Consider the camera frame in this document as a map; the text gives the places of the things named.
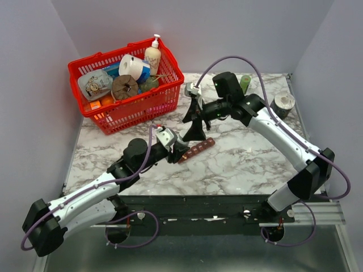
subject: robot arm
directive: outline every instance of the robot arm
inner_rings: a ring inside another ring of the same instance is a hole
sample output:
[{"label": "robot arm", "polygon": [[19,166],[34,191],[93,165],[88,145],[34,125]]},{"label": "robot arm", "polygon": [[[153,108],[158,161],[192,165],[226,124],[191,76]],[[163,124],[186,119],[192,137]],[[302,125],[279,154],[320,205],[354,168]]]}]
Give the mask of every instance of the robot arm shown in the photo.
[{"label": "robot arm", "polygon": [[[211,120],[230,115],[231,118],[240,121],[269,140],[298,171],[287,184],[275,191],[263,203],[262,213],[265,216],[271,216],[300,199],[309,199],[330,177],[331,166],[304,150],[291,136],[276,125],[262,98],[255,94],[244,96],[235,74],[230,72],[218,74],[213,78],[213,82],[220,99],[203,104],[202,107],[200,106],[201,103],[197,103],[197,100],[201,100],[199,88],[193,84],[186,85],[185,92],[194,102],[191,102],[188,113],[183,120],[183,122],[192,121],[192,127],[183,139],[185,141],[205,139],[202,120],[209,130]],[[334,153],[329,148],[322,151],[319,147],[300,137],[286,124],[284,126],[295,137],[309,146],[309,149],[320,153],[330,161],[334,160]]]},{"label": "robot arm", "polygon": [[[189,150],[188,142],[183,142],[182,137],[176,135],[171,129],[160,126],[156,129],[156,136],[158,142],[151,146],[144,169],[164,158],[169,163],[176,163]],[[118,183],[117,179],[130,177],[137,172],[145,159],[146,151],[147,143],[143,139],[133,139],[124,150],[123,156],[93,182],[67,196],[48,203],[45,203],[43,199],[34,202],[23,224],[25,233],[42,216],[56,207],[60,207],[38,224],[28,237],[38,256],[42,257],[53,252],[63,243],[65,238],[81,229],[110,221],[116,215],[127,215],[127,207],[117,197],[117,194],[132,186],[140,177],[137,175],[122,183]],[[111,182],[102,186],[99,185],[105,181]],[[73,200],[64,205],[63,203],[68,199]]]}]

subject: green object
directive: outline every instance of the green object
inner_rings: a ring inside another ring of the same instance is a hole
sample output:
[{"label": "green object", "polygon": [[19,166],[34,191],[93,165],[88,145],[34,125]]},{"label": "green object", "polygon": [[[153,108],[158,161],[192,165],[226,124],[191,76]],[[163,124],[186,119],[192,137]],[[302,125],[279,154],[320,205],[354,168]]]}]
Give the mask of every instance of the green object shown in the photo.
[{"label": "green object", "polygon": [[159,87],[159,81],[157,80],[157,77],[150,76],[148,79],[138,86],[142,93],[150,91],[152,88]]},{"label": "green object", "polygon": [[240,79],[239,85],[240,85],[244,95],[246,94],[246,92],[248,90],[250,82],[251,82],[251,77],[249,75],[244,75]]}]

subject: brown chocolate bar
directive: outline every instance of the brown chocolate bar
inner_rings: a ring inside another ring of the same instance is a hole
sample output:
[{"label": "brown chocolate bar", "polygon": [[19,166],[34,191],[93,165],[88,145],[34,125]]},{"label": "brown chocolate bar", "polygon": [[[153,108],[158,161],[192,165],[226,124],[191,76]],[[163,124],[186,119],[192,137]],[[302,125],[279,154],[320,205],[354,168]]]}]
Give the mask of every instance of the brown chocolate bar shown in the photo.
[{"label": "brown chocolate bar", "polygon": [[199,144],[192,146],[191,149],[189,149],[178,161],[178,163],[182,163],[195,155],[198,155],[200,152],[203,152],[204,150],[208,149],[209,147],[212,147],[216,144],[216,142],[213,140],[213,138],[208,138],[207,140],[200,142]]}]

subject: green bottle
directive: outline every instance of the green bottle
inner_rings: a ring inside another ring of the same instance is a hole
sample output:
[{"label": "green bottle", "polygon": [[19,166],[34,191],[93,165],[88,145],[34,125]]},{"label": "green bottle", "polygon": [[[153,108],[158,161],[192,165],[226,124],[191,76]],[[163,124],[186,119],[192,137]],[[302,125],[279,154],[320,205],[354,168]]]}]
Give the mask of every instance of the green bottle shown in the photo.
[{"label": "green bottle", "polygon": [[239,85],[240,85],[244,95],[246,94],[246,92],[248,90],[250,82],[251,82],[251,77],[249,75],[244,75],[240,79]]}]

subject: lotion bottle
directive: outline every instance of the lotion bottle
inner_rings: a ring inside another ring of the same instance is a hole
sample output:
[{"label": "lotion bottle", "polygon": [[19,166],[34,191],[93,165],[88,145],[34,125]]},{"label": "lotion bottle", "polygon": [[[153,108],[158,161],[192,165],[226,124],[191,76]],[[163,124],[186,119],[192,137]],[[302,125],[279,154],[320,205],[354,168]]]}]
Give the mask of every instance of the lotion bottle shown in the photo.
[{"label": "lotion bottle", "polygon": [[161,52],[158,49],[158,38],[160,35],[154,34],[155,41],[151,44],[151,47],[146,48],[144,60],[150,64],[150,75],[156,75],[159,68]]}]

